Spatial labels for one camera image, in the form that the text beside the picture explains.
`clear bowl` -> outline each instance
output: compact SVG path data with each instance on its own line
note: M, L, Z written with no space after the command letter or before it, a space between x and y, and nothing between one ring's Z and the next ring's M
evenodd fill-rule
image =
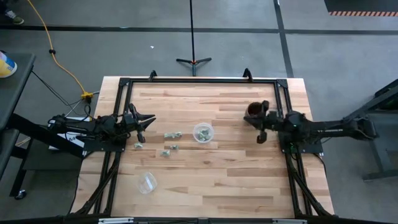
M210 138L209 138L209 139L206 139L206 140L204 140L204 141L201 141L201 140L200 140L199 131L202 131L202 130L208 130L209 135L210 135ZM198 141L199 143L208 143L208 142L210 142L210 141L213 139L213 137L214 137L214 129L213 129L213 127L212 127L210 124L207 124L207 123L200 123L200 124L197 124L197 125L195 125L195 127L193 128L193 137L194 137L195 140Z
M145 172L139 176L137 182L138 190L142 194L149 194L157 187L155 177L150 172Z

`yellow cable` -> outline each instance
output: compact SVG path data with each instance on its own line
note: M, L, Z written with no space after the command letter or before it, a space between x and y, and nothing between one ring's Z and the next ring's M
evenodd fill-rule
M52 41L51 41L51 37L50 37L49 30L47 29L47 26L45 25L45 22L44 22L44 20L42 19L42 16L39 14L39 12L37 12L35 6L31 3L30 0L27 0L27 2L30 4L30 6L32 6L32 9L36 12L37 16L38 16L39 19L42 21L43 26L44 26L44 29L45 29L45 32L47 33L47 37L49 38L50 48L51 48L51 50L54 50L54 48L53 48L53 46L52 46ZM64 71L67 72L70 76L72 76L72 77L76 80L77 84L80 85L80 88L81 88L81 90L83 91L83 94L82 94L81 97L82 97L82 98L84 98L84 97L89 97L89 98L93 97L93 94L92 94L92 93L88 93L88 92L83 88L83 85L81 85L81 83L79 82L79 80L76 78L76 76L74 76L74 75L72 74L72 72L69 72L66 68L64 68L62 65L60 65L60 64L58 63L57 59L55 58L55 54L54 54L54 53L51 53L51 55L52 55L52 58L54 59L54 62L55 62L62 70L64 70Z

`concrete floor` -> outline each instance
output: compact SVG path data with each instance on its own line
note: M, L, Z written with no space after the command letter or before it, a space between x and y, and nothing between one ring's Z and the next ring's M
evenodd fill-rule
M272 0L193 0L195 24L204 28L277 28ZM332 17L323 1L280 0L286 29L396 30L398 17ZM189 27L184 0L35 0L48 24L120 27ZM11 6L30 25L39 20L25 1ZM174 58L190 59L190 34L181 32L51 32L58 60L89 91L99 90L105 75L190 75ZM248 67L255 77L286 77L279 34L195 34L197 58L213 61L199 76L239 77ZM287 35L294 76L304 78L315 120L340 119L384 85L398 78L398 36ZM35 71L68 101L78 99L78 85L52 62L42 31L2 30L7 52L37 55ZM31 76L16 109L36 123L68 108ZM375 172L366 142L332 139L324 144L328 183L335 213L345 218L398 222L398 179L364 183ZM6 195L19 161L12 159L0 182L0 219L66 214L73 200L77 172L28 172L28 197Z

